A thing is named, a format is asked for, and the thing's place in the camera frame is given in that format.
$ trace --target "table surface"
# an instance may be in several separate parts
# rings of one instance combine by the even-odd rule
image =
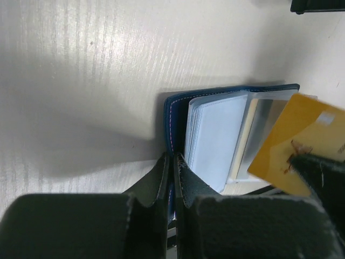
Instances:
[[[25,193],[131,186],[165,149],[174,92],[298,83],[344,108],[343,14],[290,4],[0,1],[0,216]]]

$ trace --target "blue leather wallet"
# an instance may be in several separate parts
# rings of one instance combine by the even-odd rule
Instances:
[[[167,152],[170,156],[173,156],[177,152],[184,153],[188,106],[189,101],[193,98],[238,91],[271,92],[281,90],[299,90],[299,88],[300,86],[298,84],[278,86],[242,85],[187,91],[168,97],[164,103],[164,137]]]

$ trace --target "wallet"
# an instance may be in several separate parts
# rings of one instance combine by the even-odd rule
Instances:
[[[248,166],[298,84],[231,86],[175,94],[164,104],[170,156],[182,153],[207,185],[258,181]]]

